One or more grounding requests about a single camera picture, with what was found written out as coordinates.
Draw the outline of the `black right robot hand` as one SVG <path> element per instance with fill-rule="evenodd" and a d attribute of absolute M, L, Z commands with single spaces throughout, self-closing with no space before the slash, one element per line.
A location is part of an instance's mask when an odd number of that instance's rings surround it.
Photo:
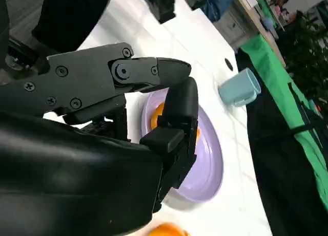
<path fill-rule="evenodd" d="M 1 235 L 122 235 L 147 225 L 196 161 L 187 62 L 125 42 L 47 58 L 1 86 Z M 167 89 L 157 127 L 127 135 L 127 93 Z"/>

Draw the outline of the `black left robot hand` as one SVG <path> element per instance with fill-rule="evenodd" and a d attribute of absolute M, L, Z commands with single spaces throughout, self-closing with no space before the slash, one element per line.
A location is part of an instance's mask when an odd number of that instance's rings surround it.
<path fill-rule="evenodd" d="M 160 24 L 163 24 L 175 15 L 175 0 L 144 0 Z M 192 10 L 198 9 L 206 3 L 206 0 L 185 0 Z"/>

